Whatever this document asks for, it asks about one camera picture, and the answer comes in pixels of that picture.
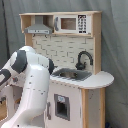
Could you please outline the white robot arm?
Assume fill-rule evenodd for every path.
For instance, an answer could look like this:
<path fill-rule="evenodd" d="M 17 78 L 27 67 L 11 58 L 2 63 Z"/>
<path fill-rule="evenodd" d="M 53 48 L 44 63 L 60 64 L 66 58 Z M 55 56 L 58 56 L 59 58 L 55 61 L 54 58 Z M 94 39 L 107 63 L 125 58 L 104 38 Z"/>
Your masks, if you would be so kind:
<path fill-rule="evenodd" d="M 16 113 L 9 120 L 4 119 L 1 128 L 41 128 L 32 126 L 31 120 L 45 110 L 53 70 L 53 61 L 38 54 L 31 46 L 23 46 L 11 55 L 0 69 L 0 90 L 20 74 L 26 79 Z"/>

